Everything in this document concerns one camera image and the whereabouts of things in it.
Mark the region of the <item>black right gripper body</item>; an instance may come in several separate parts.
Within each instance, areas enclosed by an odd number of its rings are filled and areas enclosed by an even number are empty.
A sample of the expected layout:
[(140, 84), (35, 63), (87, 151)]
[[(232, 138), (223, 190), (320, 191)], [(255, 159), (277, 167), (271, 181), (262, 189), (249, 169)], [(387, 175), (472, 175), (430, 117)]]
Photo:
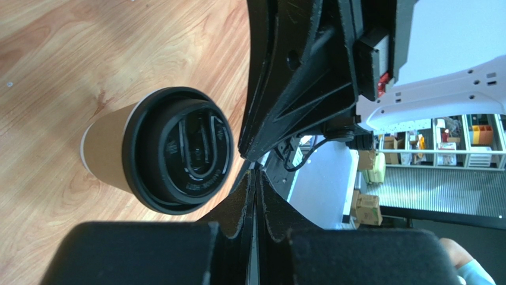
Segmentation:
[(416, 1), (351, 1), (353, 59), (359, 94), (380, 98), (407, 62)]

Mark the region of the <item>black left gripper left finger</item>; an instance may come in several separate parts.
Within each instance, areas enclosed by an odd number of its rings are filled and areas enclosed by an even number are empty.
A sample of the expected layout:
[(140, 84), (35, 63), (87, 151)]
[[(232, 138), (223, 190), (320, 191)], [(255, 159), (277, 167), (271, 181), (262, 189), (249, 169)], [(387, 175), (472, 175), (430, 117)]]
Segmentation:
[(43, 284), (246, 284), (255, 172), (195, 222), (86, 222), (61, 242)]

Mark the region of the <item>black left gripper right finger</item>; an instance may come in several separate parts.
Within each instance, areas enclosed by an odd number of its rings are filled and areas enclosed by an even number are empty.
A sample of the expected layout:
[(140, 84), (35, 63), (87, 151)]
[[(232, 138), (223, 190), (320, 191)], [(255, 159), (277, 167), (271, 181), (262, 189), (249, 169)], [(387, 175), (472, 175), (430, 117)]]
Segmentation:
[(261, 284), (459, 284), (434, 234), (424, 230), (325, 230), (256, 173)]

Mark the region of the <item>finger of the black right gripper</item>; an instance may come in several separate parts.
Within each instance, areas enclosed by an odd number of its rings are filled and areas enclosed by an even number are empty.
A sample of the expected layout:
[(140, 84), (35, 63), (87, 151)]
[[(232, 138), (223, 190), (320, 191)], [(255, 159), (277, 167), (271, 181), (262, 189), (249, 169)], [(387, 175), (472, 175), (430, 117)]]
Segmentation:
[(358, 99), (350, 1), (248, 1), (251, 52), (238, 149), (254, 161)]

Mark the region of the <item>brown paper coffee cup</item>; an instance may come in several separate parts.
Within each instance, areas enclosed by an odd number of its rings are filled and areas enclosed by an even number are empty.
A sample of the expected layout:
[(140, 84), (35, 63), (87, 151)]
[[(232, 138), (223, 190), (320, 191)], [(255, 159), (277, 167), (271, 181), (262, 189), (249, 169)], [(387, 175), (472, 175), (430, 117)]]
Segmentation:
[(222, 188), (233, 164), (230, 125), (213, 100), (166, 87), (104, 115), (84, 132), (80, 157), (98, 180), (158, 213), (191, 213)]

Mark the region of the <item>black plastic cup lid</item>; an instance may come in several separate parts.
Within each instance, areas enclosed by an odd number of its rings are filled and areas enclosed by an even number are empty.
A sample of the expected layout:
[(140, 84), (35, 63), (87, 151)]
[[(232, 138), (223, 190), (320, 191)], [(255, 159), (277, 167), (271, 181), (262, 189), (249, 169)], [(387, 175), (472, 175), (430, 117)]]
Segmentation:
[(233, 162), (233, 136), (221, 109), (190, 87), (157, 90), (128, 116), (122, 163), (131, 192), (158, 213), (191, 213), (214, 197)]

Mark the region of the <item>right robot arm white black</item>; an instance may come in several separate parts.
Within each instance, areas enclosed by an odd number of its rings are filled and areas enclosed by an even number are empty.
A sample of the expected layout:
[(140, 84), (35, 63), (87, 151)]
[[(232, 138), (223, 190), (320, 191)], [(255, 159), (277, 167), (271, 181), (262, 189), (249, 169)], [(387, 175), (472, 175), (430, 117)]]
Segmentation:
[(248, 1), (251, 54), (239, 152), (255, 161), (297, 135), (372, 146), (401, 122), (505, 113), (505, 56), (392, 86), (415, 1)]

